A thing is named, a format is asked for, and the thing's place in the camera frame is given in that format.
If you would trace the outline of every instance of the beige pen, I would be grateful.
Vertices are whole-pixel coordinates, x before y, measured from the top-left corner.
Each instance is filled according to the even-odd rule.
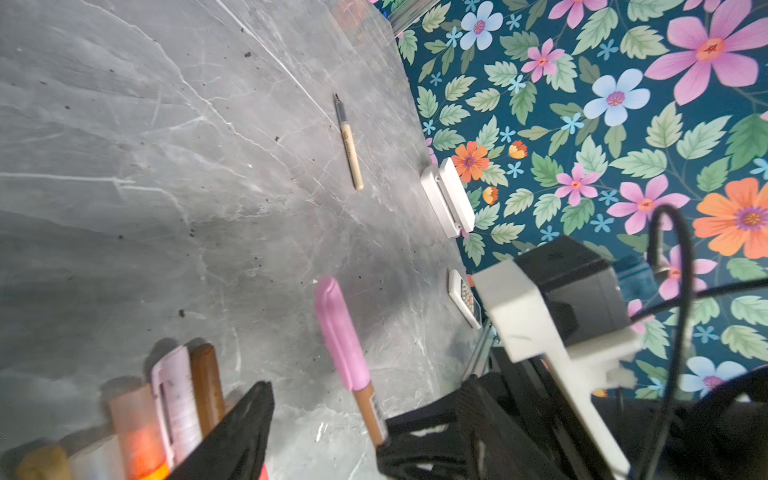
[[[336,104],[336,114],[339,116],[339,126],[341,127],[341,137],[344,139],[344,148],[346,149],[346,158],[349,161],[349,169],[352,171],[352,181],[355,184],[355,190],[362,190],[364,184],[360,173],[360,164],[357,161],[357,151],[355,151],[355,141],[352,139],[352,128],[346,121],[346,112],[344,104],[339,99],[339,95],[333,94]]]

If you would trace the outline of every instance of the orange flower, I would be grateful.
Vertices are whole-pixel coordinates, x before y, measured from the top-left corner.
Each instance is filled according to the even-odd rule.
[[[768,257],[768,185],[758,193],[756,178],[730,182],[725,186],[728,198],[709,194],[696,207],[711,217],[694,220],[696,236],[717,238],[710,250],[726,257],[744,247],[747,258]]]
[[[526,158],[528,156],[528,147],[520,140],[517,140],[509,146],[509,156],[515,160]]]
[[[459,145],[456,148],[456,155],[451,158],[462,182],[468,184],[470,179],[480,180],[485,175],[483,170],[488,168],[488,158],[485,157],[487,154],[485,147],[478,147],[476,141],[468,142],[466,147]]]
[[[498,200],[498,188],[496,187],[488,187],[485,190],[482,191],[482,199],[485,200],[485,202],[488,205],[493,205],[496,203],[496,200]]]

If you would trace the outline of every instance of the pink pen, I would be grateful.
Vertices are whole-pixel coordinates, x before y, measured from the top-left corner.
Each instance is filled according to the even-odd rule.
[[[352,390],[357,406],[366,423],[371,442],[378,447],[389,433],[384,423],[371,382],[371,374],[362,356],[355,326],[346,308],[339,282],[332,276],[323,277],[315,287],[315,315],[326,339],[326,347],[339,371],[342,382]]]

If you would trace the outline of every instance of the gray marble surface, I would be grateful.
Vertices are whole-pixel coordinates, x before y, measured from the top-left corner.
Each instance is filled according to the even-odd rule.
[[[366,0],[1,0],[0,32],[0,452],[103,425],[105,382],[203,337],[225,392],[273,383],[273,480],[379,478],[313,281],[339,278],[388,415],[454,389],[476,337],[387,21]]]

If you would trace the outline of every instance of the pink marker cap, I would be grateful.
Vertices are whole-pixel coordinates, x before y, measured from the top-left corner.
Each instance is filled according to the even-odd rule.
[[[315,316],[341,381],[349,390],[366,388],[371,383],[371,374],[341,287],[332,276],[323,277],[315,287]]]

